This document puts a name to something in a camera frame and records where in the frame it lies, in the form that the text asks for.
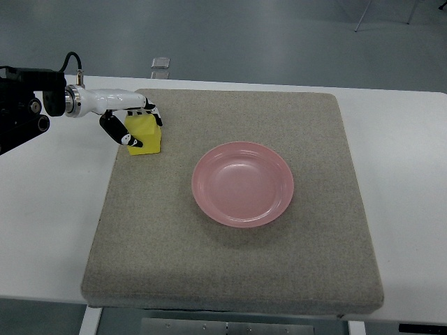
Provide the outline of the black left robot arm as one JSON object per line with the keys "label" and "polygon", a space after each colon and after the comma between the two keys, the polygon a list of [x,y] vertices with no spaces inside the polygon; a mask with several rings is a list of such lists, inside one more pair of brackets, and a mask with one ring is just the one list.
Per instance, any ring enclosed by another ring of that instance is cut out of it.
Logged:
{"label": "black left robot arm", "polygon": [[83,85],[82,62],[69,52],[60,70],[1,67],[1,154],[42,135],[50,117],[74,112],[81,106],[74,89],[66,87],[64,71],[77,61],[77,85]]}

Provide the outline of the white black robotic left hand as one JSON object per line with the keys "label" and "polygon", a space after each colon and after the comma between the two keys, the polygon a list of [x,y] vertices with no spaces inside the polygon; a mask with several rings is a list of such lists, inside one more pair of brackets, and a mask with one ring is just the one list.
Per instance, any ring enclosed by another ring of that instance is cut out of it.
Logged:
{"label": "white black robotic left hand", "polygon": [[80,85],[65,88],[67,117],[83,117],[94,113],[100,116],[100,126],[118,144],[143,148],[142,140],[134,137],[114,115],[116,111],[127,111],[130,116],[151,114],[157,126],[162,126],[158,108],[142,94],[123,89],[88,90]]}

